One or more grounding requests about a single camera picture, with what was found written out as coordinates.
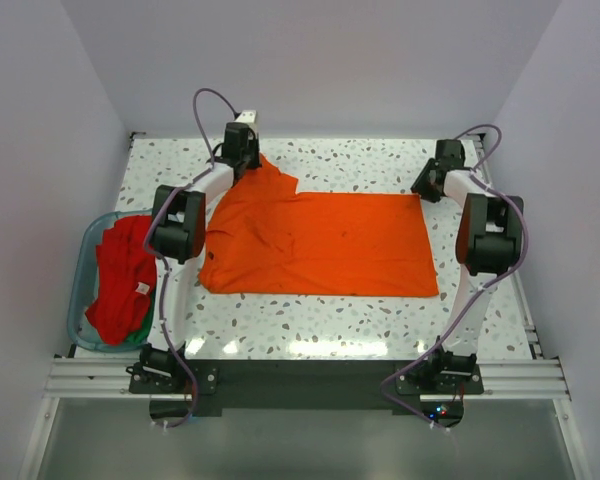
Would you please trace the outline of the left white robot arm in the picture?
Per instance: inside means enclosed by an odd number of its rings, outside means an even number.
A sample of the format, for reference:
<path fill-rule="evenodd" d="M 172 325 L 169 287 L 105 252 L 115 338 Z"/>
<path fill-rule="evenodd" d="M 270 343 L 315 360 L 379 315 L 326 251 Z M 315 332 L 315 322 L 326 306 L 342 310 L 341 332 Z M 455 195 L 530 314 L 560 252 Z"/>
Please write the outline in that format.
<path fill-rule="evenodd" d="M 181 352 L 184 316 L 196 258 L 205 244 L 206 208 L 260 166 L 256 112 L 246 110 L 226 124 L 223 141 L 202 173 L 183 187 L 160 186 L 155 192 L 144 247 L 155 258 L 156 293 L 140 363 L 165 392 L 180 390 L 190 378 Z"/>

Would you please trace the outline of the orange t shirt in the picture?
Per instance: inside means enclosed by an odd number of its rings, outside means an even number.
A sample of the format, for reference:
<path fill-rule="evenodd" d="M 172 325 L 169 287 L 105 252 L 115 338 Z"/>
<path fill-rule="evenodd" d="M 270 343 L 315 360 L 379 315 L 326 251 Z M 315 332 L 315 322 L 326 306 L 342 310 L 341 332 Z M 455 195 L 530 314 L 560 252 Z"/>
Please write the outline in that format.
<path fill-rule="evenodd" d="M 214 294 L 438 294 L 418 196 L 297 185 L 264 160 L 222 197 L 207 226 L 202 286 Z"/>

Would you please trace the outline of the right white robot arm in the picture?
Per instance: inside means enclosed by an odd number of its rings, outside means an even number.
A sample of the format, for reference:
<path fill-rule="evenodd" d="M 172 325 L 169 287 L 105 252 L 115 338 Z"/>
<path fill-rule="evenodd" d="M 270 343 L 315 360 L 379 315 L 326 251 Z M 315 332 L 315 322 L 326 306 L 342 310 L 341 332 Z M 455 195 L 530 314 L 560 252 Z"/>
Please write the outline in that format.
<path fill-rule="evenodd" d="M 449 198 L 462 208 L 455 244 L 460 281 L 451 317 L 434 346 L 405 373 L 409 380 L 439 393 L 474 375 L 491 297 L 498 284 L 519 268 L 527 248 L 523 199 L 489 186 L 465 160 L 459 139 L 439 140 L 411 187 L 427 202 Z"/>

